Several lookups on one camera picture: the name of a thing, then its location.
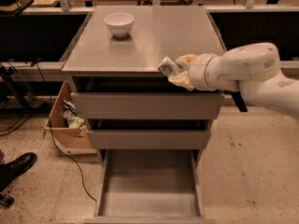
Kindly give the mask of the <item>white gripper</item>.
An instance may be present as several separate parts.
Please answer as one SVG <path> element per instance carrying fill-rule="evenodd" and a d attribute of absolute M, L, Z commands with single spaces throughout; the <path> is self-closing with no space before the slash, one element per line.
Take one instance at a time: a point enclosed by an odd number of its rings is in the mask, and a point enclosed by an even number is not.
<path fill-rule="evenodd" d="M 199 91 L 216 91 L 220 87 L 209 80 L 208 67 L 215 68 L 219 60 L 216 54 L 204 53 L 196 56 L 195 54 L 186 54 L 178 57 L 176 63 L 184 70 L 175 76 L 170 76 L 168 81 L 187 91 L 197 89 Z"/>

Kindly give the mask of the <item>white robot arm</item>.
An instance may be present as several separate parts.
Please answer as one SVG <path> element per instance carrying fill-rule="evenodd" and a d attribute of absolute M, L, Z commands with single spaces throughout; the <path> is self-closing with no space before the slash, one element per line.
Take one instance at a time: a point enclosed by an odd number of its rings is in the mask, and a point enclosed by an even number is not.
<path fill-rule="evenodd" d="M 168 80 L 189 91 L 238 91 L 252 105 L 299 116 L 299 81 L 285 77 L 277 47 L 256 43 L 222 55 L 184 55 L 169 66 Z"/>

